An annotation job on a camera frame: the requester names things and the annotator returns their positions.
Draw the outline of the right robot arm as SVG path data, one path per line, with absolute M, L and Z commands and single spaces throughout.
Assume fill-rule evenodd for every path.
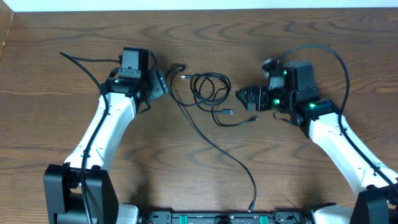
M 340 109 L 322 99 L 308 60 L 280 64 L 266 60 L 262 69 L 269 82 L 236 92 L 247 110 L 277 110 L 290 116 L 332 160 L 356 198 L 354 208 L 326 203 L 300 216 L 300 223 L 397 223 L 397 172 L 386 166 L 353 132 Z

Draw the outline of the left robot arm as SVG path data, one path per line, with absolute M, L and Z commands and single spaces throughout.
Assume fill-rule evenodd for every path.
M 100 97 L 88 129 L 64 163 L 50 164 L 44 173 L 49 223 L 139 222 L 138 207 L 119 202 L 109 171 L 140 105 L 169 92 L 150 58 L 155 58 L 150 50 L 126 47 L 106 81 L 94 80 Z

